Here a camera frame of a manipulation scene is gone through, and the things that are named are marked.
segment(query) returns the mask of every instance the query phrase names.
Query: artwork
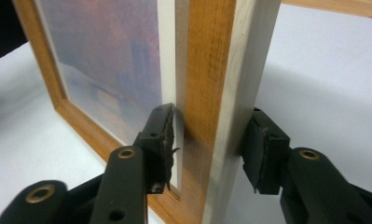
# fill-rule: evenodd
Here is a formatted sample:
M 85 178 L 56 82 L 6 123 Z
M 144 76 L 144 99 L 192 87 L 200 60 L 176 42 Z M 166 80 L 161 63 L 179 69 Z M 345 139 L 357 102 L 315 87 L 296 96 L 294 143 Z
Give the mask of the artwork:
M 105 101 L 105 103 L 97 103 L 91 110 L 96 114 L 106 113 L 100 116 L 110 120 L 109 125 L 115 122 L 125 122 L 124 119 L 114 121 L 116 118 L 108 118 L 112 115 L 117 116 L 112 111 L 122 112 L 123 108 L 120 103 L 124 100 L 121 98 L 118 100 L 117 97 L 128 94 L 120 89 L 111 89 L 118 82 L 118 71 L 128 78 L 127 85 L 129 86 L 123 88 L 131 92 L 142 91 L 142 95 L 159 94 L 155 88 L 159 90 L 160 83 L 161 102 L 159 100 L 157 102 L 159 104 L 173 103 L 170 99 L 172 97 L 176 100 L 176 108 L 180 110 L 179 117 L 184 118 L 185 140 L 179 150 L 183 153 L 183 158 L 181 169 L 178 169 L 182 173 L 179 176 L 181 192 L 175 194 L 165 190 L 161 195 L 148 195 L 148 205 L 166 223 L 221 222 L 226 213 L 227 199 L 239 161 L 239 157 L 234 157 L 237 154 L 237 148 L 234 146 L 239 145 L 240 136 L 251 117 L 248 108 L 253 108 L 280 1 L 269 0 L 255 3 L 246 0 L 157 0 L 159 42 L 153 46 L 147 44 L 151 42 L 146 41 L 154 39 L 151 31 L 147 34 L 149 38 L 143 37 L 143 39 L 140 36 L 125 37 L 122 33 L 112 32 L 112 29 L 121 31 L 120 21 L 112 23 L 116 21 L 112 16 L 121 17 L 121 13 L 128 14 L 128 17 L 135 15 L 136 12 L 132 11 L 134 7 L 130 6 L 138 6 L 137 4 L 142 3 L 135 1 L 141 2 L 142 0 L 124 0 L 130 1 L 129 3 L 116 2 L 116 4 L 124 4 L 126 9 L 112 6 L 114 1 L 107 1 L 109 3 L 94 0 L 75 1 L 77 1 L 75 5 L 56 1 L 57 6 L 44 9 L 43 3 L 37 0 L 14 0 L 55 109 L 102 158 L 107 160 L 111 150 L 121 144 L 113 137 L 113 133 L 108 132 L 107 128 L 105 130 L 102 128 L 100 123 L 102 121 L 93 118 L 89 111 L 85 112 L 83 105 L 77 104 L 75 96 L 71 95 L 70 85 L 66 83 L 72 80 L 66 79 L 62 74 L 63 70 L 67 68 L 73 70 L 74 74 L 78 75 L 72 75 L 72 77 L 83 77 L 76 78 L 77 85 L 92 87 L 91 89 L 94 90 L 91 93 L 81 92 L 79 97 L 88 97 L 95 103 L 99 100 Z M 155 3 L 145 0 L 143 4 L 155 6 Z M 100 17 L 94 20 L 91 18 L 80 20 L 77 13 L 81 13 L 78 11 L 81 8 L 72 7 L 82 7 L 86 10 L 85 13 L 88 12 L 90 15 L 98 13 L 94 12 L 96 10 L 104 13 L 99 14 Z M 147 13 L 153 9 L 155 10 L 154 7 L 137 9 L 137 11 L 142 11 L 140 13 L 144 17 L 141 19 L 142 22 L 157 22 L 153 13 Z M 46 14 L 54 13 L 55 10 L 60 17 L 55 18 L 54 21 L 48 21 Z M 163 20 L 161 15 L 166 12 L 171 12 L 172 16 Z M 61 13 L 73 14 L 73 16 L 69 16 L 69 21 L 62 21 L 65 17 Z M 48 28 L 47 24 L 56 24 L 57 21 L 67 24 L 59 22 L 59 25 L 52 25 L 52 28 Z M 171 22 L 172 28 L 162 31 L 163 22 Z M 130 29 L 130 27 L 123 26 L 121 29 Z M 139 24 L 137 27 L 133 25 L 131 29 L 137 28 L 138 31 L 145 32 L 143 27 Z M 53 40 L 54 30 L 57 30 L 59 34 L 68 33 L 68 35 L 78 32 L 79 37 L 73 42 L 64 44 L 64 48 L 68 50 L 71 48 L 77 50 L 59 53 L 60 50 L 57 49 L 58 46 L 55 46 Z M 96 39 L 90 37 L 91 30 L 99 31 Z M 172 37 L 162 38 L 166 34 L 171 34 Z M 125 56 L 119 54 L 114 48 L 115 45 L 106 46 L 113 39 L 133 43 L 131 47 L 122 49 L 122 53 L 132 57 L 125 59 Z M 148 55 L 144 52 L 152 49 L 159 50 L 159 58 L 142 58 L 144 57 L 142 55 Z M 168 49 L 172 51 L 172 54 L 165 54 Z M 92 60 L 90 54 L 97 54 L 100 57 Z M 104 58 L 105 55 L 115 55 L 118 60 Z M 143 65 L 156 64 L 155 60 L 159 60 L 160 82 L 156 79 L 144 80 L 142 78 L 142 81 L 145 81 L 144 84 L 138 83 L 141 80 L 134 76 L 136 70 L 147 72 L 152 67 L 136 67 L 141 65 L 132 64 L 135 58 L 144 60 Z M 120 63 L 125 62 L 124 60 L 129 60 L 130 64 L 127 65 L 129 70 L 113 69 L 112 71 L 118 73 L 103 81 L 100 75 L 109 72 L 103 71 L 98 65 L 114 63 L 113 66 L 121 67 Z M 172 79 L 167 79 L 164 74 L 175 74 L 175 78 L 172 76 Z M 167 90 L 166 87 L 171 87 L 168 90 L 173 90 L 175 87 L 174 94 L 164 93 Z M 130 98 L 132 100 L 127 103 L 134 104 L 136 108 L 151 104 L 148 99 L 135 103 L 136 97 Z
M 157 1 L 36 3 L 68 99 L 131 145 L 162 104 Z

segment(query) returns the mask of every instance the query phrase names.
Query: picture frame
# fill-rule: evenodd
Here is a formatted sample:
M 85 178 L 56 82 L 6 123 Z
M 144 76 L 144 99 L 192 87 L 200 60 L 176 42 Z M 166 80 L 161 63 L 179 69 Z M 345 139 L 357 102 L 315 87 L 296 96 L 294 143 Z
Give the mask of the picture frame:
M 34 1 L 14 3 L 55 110 L 107 161 L 121 144 L 67 98 Z M 223 220 L 279 5 L 175 2 L 176 97 L 185 99 L 176 105 L 185 124 L 181 192 L 148 195 L 165 222 Z

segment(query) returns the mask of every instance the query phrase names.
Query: wood grain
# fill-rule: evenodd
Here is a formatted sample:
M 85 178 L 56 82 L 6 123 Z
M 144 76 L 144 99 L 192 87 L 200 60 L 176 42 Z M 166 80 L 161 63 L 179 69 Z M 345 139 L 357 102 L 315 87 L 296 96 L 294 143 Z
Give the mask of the wood grain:
M 14 6 L 20 18 L 22 28 L 31 42 L 34 55 L 42 71 L 49 96 L 54 107 L 58 107 L 65 98 L 61 81 L 58 78 L 58 68 L 49 48 L 46 34 L 38 16 L 34 1 L 14 0 Z
M 282 2 L 372 18 L 372 0 L 282 0 Z
M 225 217 L 280 3 L 237 1 L 203 223 L 220 223 Z
M 109 159 L 109 155 L 113 150 L 122 147 L 115 138 L 108 135 L 104 129 L 94 123 L 67 99 L 63 99 L 56 109 L 105 161 Z

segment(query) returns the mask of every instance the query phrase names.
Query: black clamp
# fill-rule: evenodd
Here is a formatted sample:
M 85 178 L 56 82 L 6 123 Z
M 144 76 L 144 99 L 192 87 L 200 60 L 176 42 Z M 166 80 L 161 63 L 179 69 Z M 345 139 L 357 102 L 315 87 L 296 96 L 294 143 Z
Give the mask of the black clamp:
M 172 176 L 174 106 L 155 108 L 133 146 L 110 154 L 104 174 L 67 190 L 47 180 L 24 189 L 0 223 L 146 223 L 146 194 L 161 194 Z
M 243 170 L 260 194 L 279 194 L 287 223 L 372 223 L 372 193 L 349 184 L 333 163 L 290 138 L 255 109 L 244 137 Z

